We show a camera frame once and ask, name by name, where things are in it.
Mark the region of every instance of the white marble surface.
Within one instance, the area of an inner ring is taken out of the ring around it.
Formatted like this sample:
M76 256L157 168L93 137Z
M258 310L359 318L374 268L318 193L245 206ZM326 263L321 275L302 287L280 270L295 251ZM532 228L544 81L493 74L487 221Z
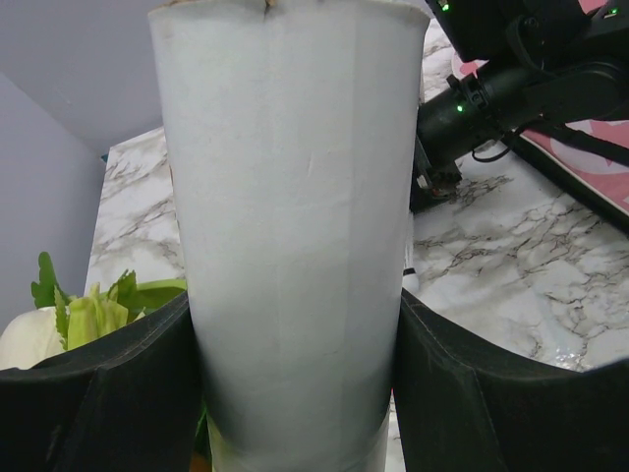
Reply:
M452 52L432 22L427 98L446 87ZM416 295L491 342L549 364L584 370L629 355L627 238L512 155L461 165L466 180L456 200L416 218ZM109 154L87 286L108 286L126 268L140 281L184 273L161 129ZM391 415L386 472L404 470Z

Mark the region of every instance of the gray wall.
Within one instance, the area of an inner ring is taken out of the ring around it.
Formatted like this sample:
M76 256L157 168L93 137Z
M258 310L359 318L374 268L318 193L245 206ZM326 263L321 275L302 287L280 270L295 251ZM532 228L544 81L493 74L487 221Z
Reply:
M146 14L162 3L0 0L0 72L104 154L161 123Z
M0 74L0 332L33 308L37 256L83 294L105 164Z

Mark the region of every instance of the white cylinder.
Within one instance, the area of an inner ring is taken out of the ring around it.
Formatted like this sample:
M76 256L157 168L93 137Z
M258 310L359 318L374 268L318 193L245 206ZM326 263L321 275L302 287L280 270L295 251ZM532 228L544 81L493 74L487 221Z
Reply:
M197 0L149 20L216 471L383 471L428 17Z

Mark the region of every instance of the orange object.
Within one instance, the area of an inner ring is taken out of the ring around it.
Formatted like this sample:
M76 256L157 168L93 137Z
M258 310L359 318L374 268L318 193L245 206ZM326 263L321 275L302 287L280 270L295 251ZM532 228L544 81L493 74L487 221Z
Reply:
M212 468L205 457L193 452L193 458L190 461L190 472L212 472Z

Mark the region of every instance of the pink cloth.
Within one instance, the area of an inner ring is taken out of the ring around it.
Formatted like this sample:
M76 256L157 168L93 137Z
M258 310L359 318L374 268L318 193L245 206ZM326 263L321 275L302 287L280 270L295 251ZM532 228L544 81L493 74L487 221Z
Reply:
M580 0L584 11L606 3L605 0ZM482 61L464 64L455 53L452 58L453 74L457 78L476 73ZM582 130L602 140L629 148L629 121L599 122L594 120L571 123L568 126ZM618 207L629 212L629 168L611 162L599 155L567 147L556 140L527 132L529 139L548 151L584 183L593 187Z

